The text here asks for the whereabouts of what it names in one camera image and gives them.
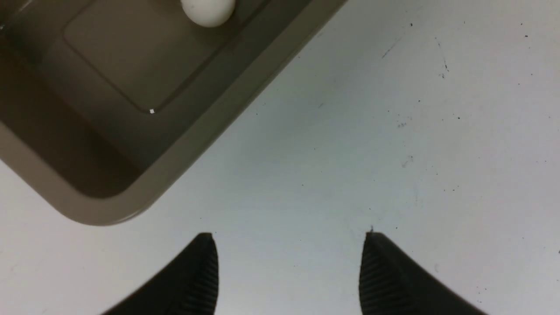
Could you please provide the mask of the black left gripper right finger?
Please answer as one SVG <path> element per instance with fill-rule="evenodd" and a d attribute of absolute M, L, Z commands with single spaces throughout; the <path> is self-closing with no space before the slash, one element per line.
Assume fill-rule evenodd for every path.
<path fill-rule="evenodd" d="M 359 274 L 363 315 L 483 315 L 383 233 L 367 232 Z"/>

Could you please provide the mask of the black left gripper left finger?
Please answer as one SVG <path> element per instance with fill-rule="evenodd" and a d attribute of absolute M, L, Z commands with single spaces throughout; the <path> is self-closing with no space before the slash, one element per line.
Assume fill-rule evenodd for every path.
<path fill-rule="evenodd" d="M 165 268 L 106 315 L 214 315 L 219 263 L 211 233 L 198 234 Z"/>

